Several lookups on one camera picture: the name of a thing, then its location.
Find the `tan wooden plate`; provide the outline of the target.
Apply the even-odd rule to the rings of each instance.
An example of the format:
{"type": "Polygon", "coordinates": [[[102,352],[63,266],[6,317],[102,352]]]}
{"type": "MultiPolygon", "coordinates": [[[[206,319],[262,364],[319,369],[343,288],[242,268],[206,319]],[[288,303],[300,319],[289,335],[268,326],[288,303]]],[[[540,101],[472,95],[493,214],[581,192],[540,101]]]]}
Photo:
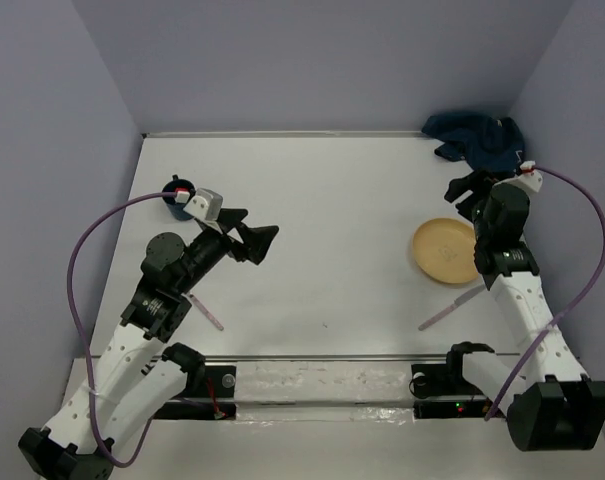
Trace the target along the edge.
{"type": "Polygon", "coordinates": [[[452,218],[424,222],[413,233],[408,256],[431,279],[447,285],[474,281],[475,233],[466,223],[452,218]]]}

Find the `dark blue mug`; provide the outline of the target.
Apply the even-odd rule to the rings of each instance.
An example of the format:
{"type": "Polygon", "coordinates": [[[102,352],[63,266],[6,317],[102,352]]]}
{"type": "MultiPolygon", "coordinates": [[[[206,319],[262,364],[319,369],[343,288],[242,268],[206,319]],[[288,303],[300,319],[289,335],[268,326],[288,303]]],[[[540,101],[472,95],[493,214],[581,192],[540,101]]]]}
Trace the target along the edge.
{"type": "Polygon", "coordinates": [[[165,196],[163,201],[176,220],[189,221],[193,219],[193,216],[184,210],[196,193],[196,187],[191,181],[174,174],[172,179],[163,187],[162,192],[173,193],[172,197],[165,196]]]}

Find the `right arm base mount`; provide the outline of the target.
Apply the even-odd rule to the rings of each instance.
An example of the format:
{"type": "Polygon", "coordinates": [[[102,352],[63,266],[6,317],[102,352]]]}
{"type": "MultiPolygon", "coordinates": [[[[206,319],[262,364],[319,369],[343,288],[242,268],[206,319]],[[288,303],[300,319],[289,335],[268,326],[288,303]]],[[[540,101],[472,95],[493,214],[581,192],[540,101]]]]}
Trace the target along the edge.
{"type": "Polygon", "coordinates": [[[455,380],[444,363],[412,364],[408,387],[418,420],[481,419],[492,406],[475,386],[455,380]]]}

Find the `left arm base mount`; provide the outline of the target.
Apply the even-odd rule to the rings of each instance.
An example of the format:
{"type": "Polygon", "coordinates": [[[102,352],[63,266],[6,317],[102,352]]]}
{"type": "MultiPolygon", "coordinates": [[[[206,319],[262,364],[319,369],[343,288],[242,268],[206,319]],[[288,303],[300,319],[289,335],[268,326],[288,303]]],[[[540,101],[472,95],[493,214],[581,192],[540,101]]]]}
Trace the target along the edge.
{"type": "Polygon", "coordinates": [[[190,375],[185,389],[167,401],[155,420],[234,420],[237,368],[232,364],[207,365],[201,380],[190,375]]]}

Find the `pink handled fork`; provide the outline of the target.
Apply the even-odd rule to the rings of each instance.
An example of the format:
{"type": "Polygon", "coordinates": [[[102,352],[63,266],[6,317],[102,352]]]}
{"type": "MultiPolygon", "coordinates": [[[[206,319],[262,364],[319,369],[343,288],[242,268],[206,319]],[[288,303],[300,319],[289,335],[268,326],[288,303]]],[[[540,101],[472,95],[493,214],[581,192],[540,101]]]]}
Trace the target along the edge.
{"type": "Polygon", "coordinates": [[[211,313],[209,309],[205,307],[205,305],[192,293],[187,294],[187,298],[191,302],[191,304],[218,330],[223,331],[224,326],[219,322],[219,320],[211,313]]]}

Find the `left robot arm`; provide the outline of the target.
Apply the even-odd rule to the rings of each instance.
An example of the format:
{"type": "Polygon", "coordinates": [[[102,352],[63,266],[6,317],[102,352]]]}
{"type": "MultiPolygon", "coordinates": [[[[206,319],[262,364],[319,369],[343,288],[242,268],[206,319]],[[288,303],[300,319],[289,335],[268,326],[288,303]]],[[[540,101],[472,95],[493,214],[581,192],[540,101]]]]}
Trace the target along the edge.
{"type": "Polygon", "coordinates": [[[73,396],[41,428],[29,428],[18,448],[45,479],[106,479],[128,462],[117,452],[134,434],[146,435],[155,413],[179,394],[197,392],[205,358],[172,342],[187,317],[192,288],[224,257],[260,264],[279,232],[251,228],[245,209],[223,209],[201,221],[201,233],[185,243],[172,232],[153,237],[142,277],[113,336],[73,396]]]}

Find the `metal rail at table front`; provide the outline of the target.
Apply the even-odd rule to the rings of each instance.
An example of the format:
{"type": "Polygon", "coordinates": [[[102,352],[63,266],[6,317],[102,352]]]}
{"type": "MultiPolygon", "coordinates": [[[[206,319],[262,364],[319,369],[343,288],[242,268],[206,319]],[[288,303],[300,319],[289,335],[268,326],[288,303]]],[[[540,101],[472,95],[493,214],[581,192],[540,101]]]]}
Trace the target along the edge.
{"type": "Polygon", "coordinates": [[[239,362],[422,362],[440,361],[441,354],[334,354],[334,355],[207,355],[209,363],[239,362]]]}

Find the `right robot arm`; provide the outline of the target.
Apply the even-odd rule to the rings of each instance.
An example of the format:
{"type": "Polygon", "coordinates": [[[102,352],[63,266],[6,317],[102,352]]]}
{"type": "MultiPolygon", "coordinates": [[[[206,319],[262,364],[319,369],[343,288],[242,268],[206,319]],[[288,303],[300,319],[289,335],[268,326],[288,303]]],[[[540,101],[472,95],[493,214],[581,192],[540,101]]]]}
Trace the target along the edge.
{"type": "Polygon", "coordinates": [[[444,198],[473,225],[476,269],[506,321],[519,360],[508,367],[491,347],[462,342],[448,352],[442,379],[455,392],[477,388],[490,403],[484,418],[503,416],[521,451],[591,450],[605,423],[605,382],[588,375],[558,323],[603,268],[596,268],[568,307],[552,313],[523,234],[544,173],[534,166],[516,174],[477,170],[449,183],[444,198]]]}

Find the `blue whale cloth placemat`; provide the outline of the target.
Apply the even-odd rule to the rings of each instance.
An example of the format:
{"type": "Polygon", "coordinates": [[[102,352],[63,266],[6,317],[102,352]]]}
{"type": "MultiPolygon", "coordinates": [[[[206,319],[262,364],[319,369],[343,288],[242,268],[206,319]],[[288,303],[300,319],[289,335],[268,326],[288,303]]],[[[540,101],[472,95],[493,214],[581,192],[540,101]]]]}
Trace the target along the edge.
{"type": "Polygon", "coordinates": [[[466,162],[472,170],[516,171],[525,161],[524,136],[511,117],[496,118],[471,111],[430,116],[421,133],[441,145],[436,156],[450,162],[466,162]]]}

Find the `pink handled knife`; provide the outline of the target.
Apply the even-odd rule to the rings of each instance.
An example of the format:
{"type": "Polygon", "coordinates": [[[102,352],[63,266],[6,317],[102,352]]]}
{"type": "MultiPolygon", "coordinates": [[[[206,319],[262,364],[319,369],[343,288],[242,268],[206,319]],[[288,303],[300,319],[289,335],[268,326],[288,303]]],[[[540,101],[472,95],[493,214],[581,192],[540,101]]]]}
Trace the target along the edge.
{"type": "Polygon", "coordinates": [[[460,296],[458,296],[453,301],[452,304],[450,304],[449,306],[445,307],[443,310],[441,310],[440,312],[436,313],[431,318],[429,318],[428,320],[426,320],[422,324],[420,324],[418,326],[418,330],[419,331],[424,331],[424,330],[430,328],[431,326],[433,326],[434,324],[438,323],[439,321],[441,321],[446,316],[448,316],[451,313],[453,313],[456,309],[458,309],[459,307],[461,307],[462,305],[464,305],[468,301],[470,301],[473,298],[475,298],[477,295],[479,295],[480,293],[482,293],[484,290],[485,290],[485,287],[483,285],[478,285],[478,286],[473,287],[473,288],[469,289],[468,291],[464,292],[463,294],[461,294],[460,296]]]}

